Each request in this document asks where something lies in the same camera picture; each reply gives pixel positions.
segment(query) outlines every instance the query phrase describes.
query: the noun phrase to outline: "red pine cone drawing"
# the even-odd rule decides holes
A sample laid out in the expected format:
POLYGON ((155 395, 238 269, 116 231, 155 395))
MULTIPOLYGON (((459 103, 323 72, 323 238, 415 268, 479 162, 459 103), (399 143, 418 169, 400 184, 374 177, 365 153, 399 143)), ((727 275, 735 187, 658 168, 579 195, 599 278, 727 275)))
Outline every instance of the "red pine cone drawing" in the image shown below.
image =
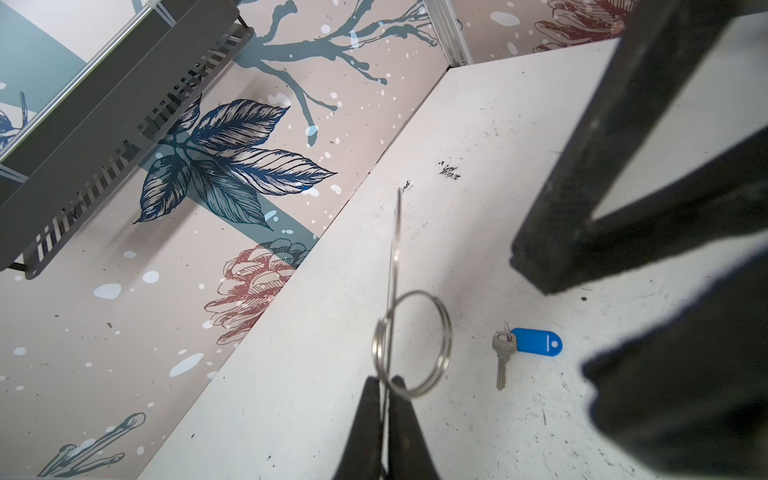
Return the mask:
POLYGON ((279 238, 240 252, 227 262, 219 285, 224 298, 205 306, 214 314, 210 322, 229 330, 217 343, 233 342, 253 328, 308 253, 301 243, 279 238))

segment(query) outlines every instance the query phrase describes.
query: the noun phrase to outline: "wallpaper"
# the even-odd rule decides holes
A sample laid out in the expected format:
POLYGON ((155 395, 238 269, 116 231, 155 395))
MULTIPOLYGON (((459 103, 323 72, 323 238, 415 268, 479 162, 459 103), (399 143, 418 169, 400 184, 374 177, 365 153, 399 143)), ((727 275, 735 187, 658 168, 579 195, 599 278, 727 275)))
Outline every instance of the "wallpaper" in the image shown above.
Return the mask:
POLYGON ((637 0, 451 0, 475 63, 607 40, 637 0))
MULTIPOLYGON (((0 148, 138 9, 0 0, 0 148)), ((447 68, 416 0, 240 10, 141 168, 41 276, 0 272, 0 476, 138 477, 447 68)))

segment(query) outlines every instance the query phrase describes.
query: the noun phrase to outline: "branch illustration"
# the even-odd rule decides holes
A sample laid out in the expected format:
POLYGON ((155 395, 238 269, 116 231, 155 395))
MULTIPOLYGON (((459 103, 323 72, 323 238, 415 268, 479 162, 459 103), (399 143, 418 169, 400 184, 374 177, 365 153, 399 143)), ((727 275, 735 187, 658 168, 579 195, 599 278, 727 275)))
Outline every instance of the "branch illustration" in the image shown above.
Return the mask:
POLYGON ((100 458, 93 462, 85 463, 93 455, 97 455, 112 442, 121 436, 140 427, 147 420, 144 413, 134 413, 128 416, 123 422, 110 432, 102 435, 99 440, 93 441, 90 445, 77 447, 67 444, 61 447, 51 461, 38 473, 38 477, 59 477, 69 478, 81 475, 96 468, 117 463, 125 457, 124 453, 118 453, 107 458, 100 458))
POLYGON ((235 58, 235 62, 241 67, 257 68, 266 74, 277 77, 293 91, 307 122, 307 142, 310 145, 314 145, 317 140, 317 126, 313 120, 308 101, 330 111, 336 111, 338 107, 317 100, 308 94, 287 70, 279 70, 267 62, 290 63, 307 58, 326 58, 330 61, 341 59, 364 78, 386 85, 386 78, 376 77, 369 73, 370 64, 358 61, 353 55, 354 51, 387 37, 408 38, 409 35, 425 42, 429 47, 435 47, 438 44, 434 32, 431 31, 432 24, 429 21, 429 16, 427 16, 426 9, 420 0, 412 4, 397 18, 380 20, 358 28, 362 17, 371 9, 375 1, 357 0, 355 9, 344 23, 323 37, 284 45, 273 45, 270 42, 275 38, 280 22, 286 16, 299 11, 293 0, 288 0, 285 4, 275 7, 269 31, 264 36, 252 38, 240 55, 235 58))

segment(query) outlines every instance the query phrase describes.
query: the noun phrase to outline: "black object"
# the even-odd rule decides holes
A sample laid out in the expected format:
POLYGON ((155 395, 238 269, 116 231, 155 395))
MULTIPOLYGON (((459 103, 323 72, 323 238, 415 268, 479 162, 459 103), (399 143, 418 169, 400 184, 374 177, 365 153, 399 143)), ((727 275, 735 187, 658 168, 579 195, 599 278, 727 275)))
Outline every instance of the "black object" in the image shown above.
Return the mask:
POLYGON ((768 477, 768 250, 587 362, 592 421, 656 470, 768 477))
MULTIPOLYGON (((405 388, 402 377, 392 379, 405 388)), ((439 480, 419 420, 409 400, 389 390, 389 472, 381 462, 384 427, 379 406, 379 380, 370 376, 362 388, 352 430, 333 480, 439 480)))
POLYGON ((0 152, 0 270, 35 278, 253 36, 232 0, 163 5, 173 27, 145 7, 0 152))
POLYGON ((591 219, 728 21, 764 6, 735 0, 637 3, 512 244, 512 266, 541 292, 560 292, 768 226, 768 129, 669 187, 591 219))

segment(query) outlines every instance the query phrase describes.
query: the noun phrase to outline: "white tabletop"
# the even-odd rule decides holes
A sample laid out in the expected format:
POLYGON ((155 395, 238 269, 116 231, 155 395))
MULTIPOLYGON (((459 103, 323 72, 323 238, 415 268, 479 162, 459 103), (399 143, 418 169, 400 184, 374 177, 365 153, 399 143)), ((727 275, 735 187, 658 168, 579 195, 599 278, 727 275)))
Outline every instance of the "white tabletop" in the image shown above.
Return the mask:
MULTIPOLYGON (((758 35, 765 19, 741 20, 724 53, 701 72, 706 81, 673 107, 666 125, 676 133, 657 132, 649 157, 627 171, 655 162, 684 174, 768 123, 766 95, 750 80, 768 72, 766 37, 758 35), (722 84, 750 101, 702 115, 702 98, 720 101, 722 84)), ((594 391, 580 364, 674 313, 768 237, 716 242, 550 297, 508 266, 512 239, 615 45, 449 71, 141 480, 333 476, 363 380, 373 373, 395 192, 406 185, 400 291, 434 293, 454 323, 447 376, 414 402, 442 478, 653 478, 591 426, 586 408, 594 391), (446 167, 456 167, 455 179, 441 174, 446 167), (506 322, 552 330, 564 349, 555 358, 515 354, 499 392, 491 337, 506 322)), ((611 201, 626 203, 665 177, 643 181, 644 192, 614 191, 611 201)), ((395 341, 393 370, 413 386, 438 349, 430 307, 414 302, 399 310, 395 341)))

